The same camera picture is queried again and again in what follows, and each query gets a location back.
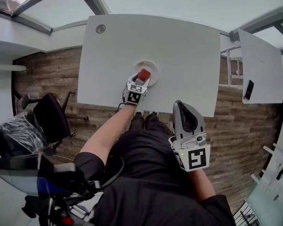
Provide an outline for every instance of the black screen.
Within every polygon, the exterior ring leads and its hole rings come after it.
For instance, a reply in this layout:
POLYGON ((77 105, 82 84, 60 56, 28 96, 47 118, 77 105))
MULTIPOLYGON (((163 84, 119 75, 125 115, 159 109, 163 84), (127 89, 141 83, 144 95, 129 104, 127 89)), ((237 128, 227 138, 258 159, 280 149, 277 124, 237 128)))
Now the black screen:
POLYGON ((245 91, 245 95, 244 95, 245 99, 247 99, 247 100, 250 99, 251 93, 253 92, 253 88, 254 88, 254 82, 249 80, 249 83, 246 87, 246 91, 245 91))

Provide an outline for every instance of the clear plastic wrap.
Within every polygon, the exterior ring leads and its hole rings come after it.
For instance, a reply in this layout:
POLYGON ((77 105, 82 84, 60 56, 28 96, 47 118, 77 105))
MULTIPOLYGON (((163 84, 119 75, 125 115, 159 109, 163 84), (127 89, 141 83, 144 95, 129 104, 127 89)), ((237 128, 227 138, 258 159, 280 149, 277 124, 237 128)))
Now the clear plastic wrap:
POLYGON ((48 145, 46 137, 39 126, 33 111, 16 115, 0 125, 4 139, 13 146, 23 146, 31 153, 48 145))

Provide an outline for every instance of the black t-shirt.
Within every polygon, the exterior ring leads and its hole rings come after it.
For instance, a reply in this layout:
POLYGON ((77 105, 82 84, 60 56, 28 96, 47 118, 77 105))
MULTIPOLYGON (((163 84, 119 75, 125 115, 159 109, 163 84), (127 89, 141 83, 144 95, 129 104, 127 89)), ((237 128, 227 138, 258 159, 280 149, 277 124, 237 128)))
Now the black t-shirt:
MULTIPOLYGON (((96 226, 234 226, 224 195, 198 203, 193 186, 171 150, 167 136, 150 130, 123 134, 111 150, 125 168, 104 189, 92 222, 96 226)), ((102 180, 103 161, 80 153, 75 164, 87 180, 102 180)))

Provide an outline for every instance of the red object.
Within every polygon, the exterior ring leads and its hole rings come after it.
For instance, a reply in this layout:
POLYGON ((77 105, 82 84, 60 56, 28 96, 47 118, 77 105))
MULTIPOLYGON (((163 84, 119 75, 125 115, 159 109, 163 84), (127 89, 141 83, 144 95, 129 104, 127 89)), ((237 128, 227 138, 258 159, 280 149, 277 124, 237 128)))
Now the red object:
POLYGON ((141 81, 145 82, 148 78, 150 78, 150 75, 151 75, 151 73, 148 70, 142 69, 139 72, 137 78, 140 79, 141 81))
POLYGON ((65 225, 73 225, 75 224, 74 220, 71 217, 64 217, 63 224, 65 225))

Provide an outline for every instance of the person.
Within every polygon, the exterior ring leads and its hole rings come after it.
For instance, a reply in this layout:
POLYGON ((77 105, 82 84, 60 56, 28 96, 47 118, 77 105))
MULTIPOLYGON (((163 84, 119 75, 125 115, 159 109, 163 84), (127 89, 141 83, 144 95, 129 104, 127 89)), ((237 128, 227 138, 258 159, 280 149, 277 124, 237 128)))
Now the person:
POLYGON ((156 113, 146 120, 125 105, 86 142, 75 164, 88 181, 101 181, 110 155, 123 158, 119 177, 103 191, 91 222, 96 226, 234 226, 224 195, 216 195, 201 169, 179 167, 168 141, 172 132, 156 113))

